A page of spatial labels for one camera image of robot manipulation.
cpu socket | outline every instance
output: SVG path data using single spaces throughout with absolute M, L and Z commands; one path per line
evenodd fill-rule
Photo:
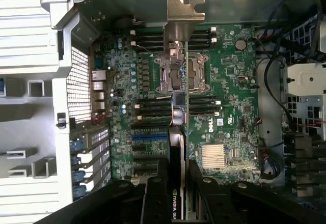
M 210 89 L 205 83 L 205 62 L 208 56 L 200 53 L 189 54 L 188 59 L 188 83 L 189 91 L 201 93 Z M 182 90 L 182 63 L 174 62 L 164 58 L 155 59 L 160 67 L 160 86 L 155 89 L 158 93 L 170 94 L 175 90 Z

chipset heatsink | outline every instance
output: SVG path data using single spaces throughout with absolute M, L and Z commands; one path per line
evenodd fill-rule
M 203 169 L 225 168 L 225 150 L 223 144 L 202 145 Z

red wire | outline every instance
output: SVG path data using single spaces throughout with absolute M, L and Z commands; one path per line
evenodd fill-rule
M 106 113 L 100 114 L 94 118 L 91 119 L 91 122 L 100 124 L 104 119 L 106 118 Z
M 301 124 L 296 124 L 297 126 L 302 126 L 302 127 L 308 127 L 308 126 L 316 126 L 316 125 L 319 125 L 319 124 L 324 124 L 326 123 L 326 121 L 317 121 L 316 123 L 314 124 L 308 124 L 308 125 L 301 125 Z

motherboard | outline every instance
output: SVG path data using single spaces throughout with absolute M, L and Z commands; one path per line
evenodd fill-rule
M 170 91 L 188 86 L 187 158 L 223 183 L 260 182 L 258 152 L 249 143 L 259 140 L 252 127 L 259 119 L 253 36 L 250 25 L 197 26 L 185 69 L 160 59 L 162 28 L 101 39 L 94 69 L 107 72 L 103 111 L 110 124 L 113 178 L 155 175 L 157 160 L 167 158 L 172 104 L 185 104 Z

green circuit board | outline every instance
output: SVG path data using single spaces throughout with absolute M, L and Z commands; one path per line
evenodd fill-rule
M 212 26 L 198 26 L 207 30 Z M 218 114 L 190 116 L 187 128 L 187 156 L 198 162 L 204 175 L 224 183 L 239 180 L 260 181 L 257 152 L 248 143 L 246 132 L 258 118 L 258 93 L 255 88 L 256 57 L 252 41 L 254 28 L 244 25 L 218 25 L 214 48 L 203 49 L 208 56 L 205 62 L 205 83 L 210 89 L 196 96 L 216 96 L 220 101 Z M 157 33 L 160 28 L 141 29 L 144 33 Z M 111 131 L 113 177 L 130 179 L 135 175 L 153 175 L 157 158 L 167 156 L 167 127 L 134 128 L 140 121 L 135 113 L 139 100 L 165 98 L 156 92 L 160 86 L 159 65 L 154 62 L 159 52 L 139 53 L 130 45 L 130 33 L 121 32 L 101 44 L 105 68 L 109 69 L 107 98 Z M 237 40 L 246 47 L 238 50 Z M 145 122 L 169 123 L 170 118 L 153 118 Z M 156 140 L 138 140 L 135 135 L 155 135 Z M 259 138 L 254 128 L 249 139 Z M 203 153 L 204 145 L 223 145 L 223 167 L 208 168 L 212 154 Z

